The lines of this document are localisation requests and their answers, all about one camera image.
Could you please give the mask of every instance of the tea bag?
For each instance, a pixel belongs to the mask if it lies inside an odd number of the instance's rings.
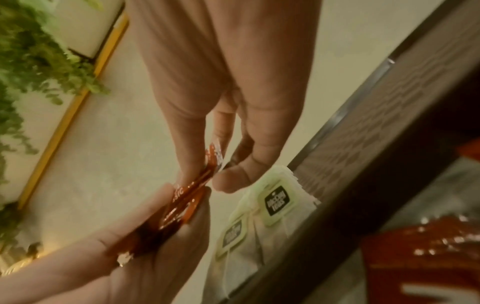
[[[302,189],[288,168],[280,166],[273,167],[255,183],[249,195],[259,210],[253,215],[253,222],[265,263],[320,203]]]
[[[217,242],[203,287],[203,304],[217,304],[254,275],[261,266],[253,218],[242,214],[231,221]]]

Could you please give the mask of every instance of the person's right hand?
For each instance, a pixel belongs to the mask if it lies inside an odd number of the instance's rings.
[[[236,114],[242,140],[215,189],[235,192],[278,159],[303,109],[320,0],[129,0],[140,51],[192,182],[205,161],[205,117],[223,153]]]

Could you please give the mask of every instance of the black label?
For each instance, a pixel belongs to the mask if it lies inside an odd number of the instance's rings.
[[[289,202],[289,194],[282,186],[275,189],[265,198],[265,206],[270,216],[279,213]]]
[[[225,232],[225,236],[223,237],[222,247],[225,248],[234,240],[236,240],[240,236],[241,232],[242,232],[242,221],[239,220]]]

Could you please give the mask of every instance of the green plant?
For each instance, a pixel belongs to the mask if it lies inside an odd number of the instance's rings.
[[[97,0],[86,1],[99,7]],[[28,154],[38,152],[24,134],[24,121],[15,107],[21,93],[40,92],[61,104],[61,92],[79,94],[83,88],[106,92],[93,66],[49,33],[50,18],[45,10],[20,0],[0,2],[0,184],[7,182],[4,153],[16,151],[8,142],[14,140]]]
[[[0,206],[0,253],[17,244],[16,236],[20,232],[21,220],[22,214],[17,203]]]

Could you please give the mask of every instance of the shiny red wrapper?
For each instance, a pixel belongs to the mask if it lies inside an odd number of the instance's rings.
[[[222,165],[222,152],[218,143],[210,144],[205,152],[205,160],[205,168],[194,182],[189,186],[177,188],[169,204],[115,244],[107,254],[128,254],[134,257],[143,255],[158,249],[183,224],[188,223],[204,198],[205,185]]]
[[[480,304],[480,222],[446,216],[361,243],[369,304]]]

